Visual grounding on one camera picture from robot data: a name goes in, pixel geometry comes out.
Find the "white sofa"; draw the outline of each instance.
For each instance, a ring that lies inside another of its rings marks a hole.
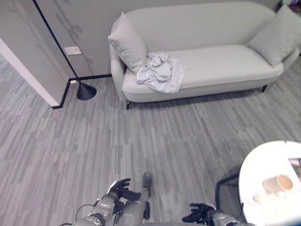
[[[159,93],[137,84],[135,74],[110,45],[111,73],[121,101],[154,102],[263,87],[277,79],[300,53],[298,48],[272,67],[246,45],[275,16],[258,3],[143,8],[126,16],[148,51],[166,51],[170,59],[187,65],[187,70],[179,92]]]

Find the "baseboard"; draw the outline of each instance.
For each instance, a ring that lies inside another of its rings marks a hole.
[[[74,80],[76,80],[76,81],[82,81],[82,80],[88,80],[88,79],[101,79],[101,78],[109,78],[109,77],[112,77],[112,75],[111,74],[103,74],[103,75],[86,76],[86,77],[70,78],[70,79],[68,79],[67,84],[66,84],[66,88],[65,88],[65,91],[64,91],[64,94],[63,94],[63,98],[61,100],[60,105],[58,105],[58,106],[51,106],[52,109],[63,108],[63,105],[65,103],[65,99],[67,97],[67,93],[68,93],[68,90],[69,90],[69,87],[70,87],[70,81],[74,81]]]
[[[66,96],[67,96],[67,93],[68,93],[68,90],[69,90],[70,81],[71,81],[71,79],[68,79],[67,84],[66,84],[66,87],[65,87],[65,91],[64,91],[64,94],[63,94],[63,98],[62,98],[62,100],[61,100],[60,105],[58,105],[58,106],[52,106],[52,109],[60,109],[60,108],[63,108],[63,105],[64,105],[64,103],[65,103],[65,99],[66,99]]]
[[[86,76],[86,77],[79,77],[79,78],[71,78],[70,81],[82,81],[82,80],[88,80],[88,79],[102,79],[102,78],[108,78],[112,77],[111,74],[102,74],[102,75],[95,75],[95,76]]]

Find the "sofa leg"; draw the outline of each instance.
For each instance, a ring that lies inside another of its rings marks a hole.
[[[130,108],[131,103],[132,103],[132,101],[127,102],[127,110]]]
[[[262,87],[262,93],[265,91],[265,88],[267,87],[268,85],[265,85],[264,87]]]

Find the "gray carpet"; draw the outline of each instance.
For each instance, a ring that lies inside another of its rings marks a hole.
[[[94,203],[114,180],[131,177],[139,190],[146,170],[154,177],[150,222],[179,221],[190,202],[214,203],[216,182],[253,148],[301,141],[300,68],[299,58],[264,93],[134,104],[128,111],[112,78],[90,80],[98,90],[93,99],[78,100],[72,85],[64,108],[53,110],[0,57],[0,225],[74,222],[77,208]]]

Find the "cup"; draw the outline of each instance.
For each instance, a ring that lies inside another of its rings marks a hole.
[[[279,193],[293,188],[292,180],[286,175],[278,175],[262,182],[264,189],[269,193]]]

